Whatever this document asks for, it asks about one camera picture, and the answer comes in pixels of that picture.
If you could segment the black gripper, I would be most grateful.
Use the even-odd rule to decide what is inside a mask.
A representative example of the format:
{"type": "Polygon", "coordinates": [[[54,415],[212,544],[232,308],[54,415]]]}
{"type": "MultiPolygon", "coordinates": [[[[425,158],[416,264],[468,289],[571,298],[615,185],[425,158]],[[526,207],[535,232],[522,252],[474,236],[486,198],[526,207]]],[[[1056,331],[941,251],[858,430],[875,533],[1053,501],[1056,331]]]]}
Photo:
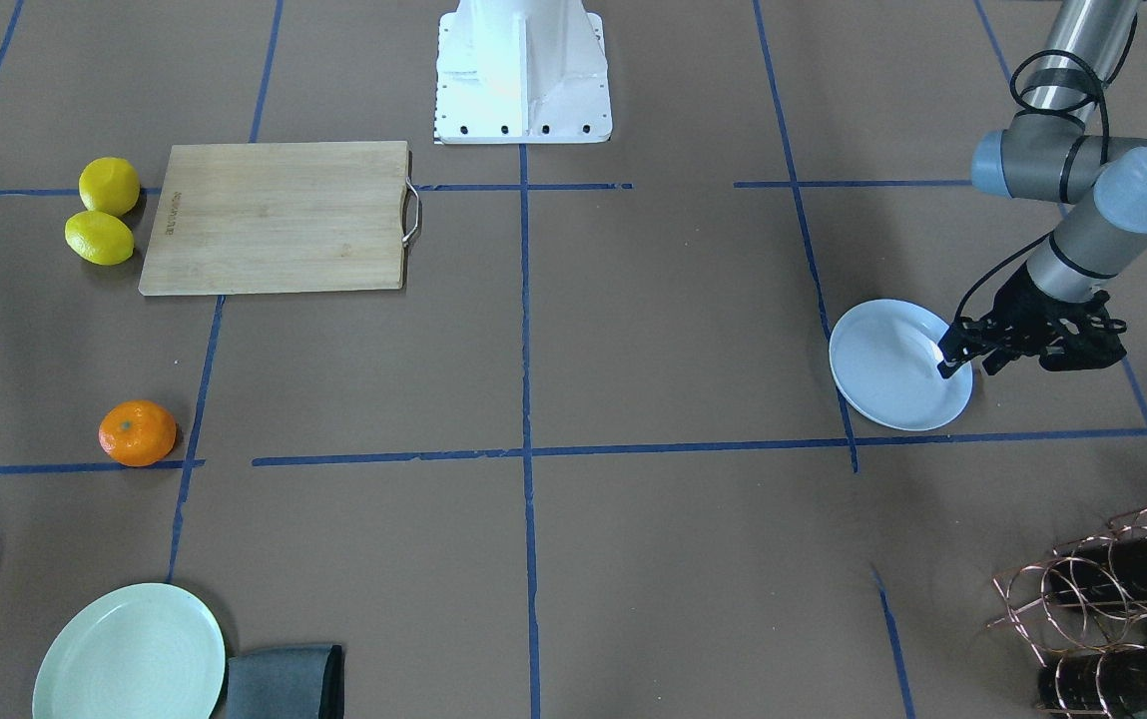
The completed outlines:
{"type": "Polygon", "coordinates": [[[1023,266],[1002,283],[982,319],[955,308],[955,318],[937,343],[939,377],[953,378],[978,357],[988,374],[1001,372],[1021,357],[1033,357],[1046,372],[1089,372],[1118,364],[1128,355],[1119,339],[1128,325],[1111,318],[1108,300],[1110,295],[1103,290],[1080,304],[1054,299],[1035,286],[1023,266]]]}

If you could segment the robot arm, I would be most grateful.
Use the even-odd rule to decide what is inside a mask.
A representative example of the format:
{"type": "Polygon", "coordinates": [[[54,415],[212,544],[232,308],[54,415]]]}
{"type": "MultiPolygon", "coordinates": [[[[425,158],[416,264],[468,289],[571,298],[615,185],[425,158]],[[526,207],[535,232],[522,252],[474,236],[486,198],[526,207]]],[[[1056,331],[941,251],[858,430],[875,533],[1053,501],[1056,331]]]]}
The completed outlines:
{"type": "Polygon", "coordinates": [[[1033,357],[1047,372],[1125,359],[1124,320],[1106,287],[1147,250],[1147,136],[1111,128],[1106,92],[1136,37],[1136,1],[1066,1],[1046,45],[1008,77],[1017,110],[972,159],[976,190],[1066,206],[1066,218],[1002,260],[1011,278],[978,319],[959,304],[938,342],[949,378],[972,360],[988,374],[1033,357]]]}

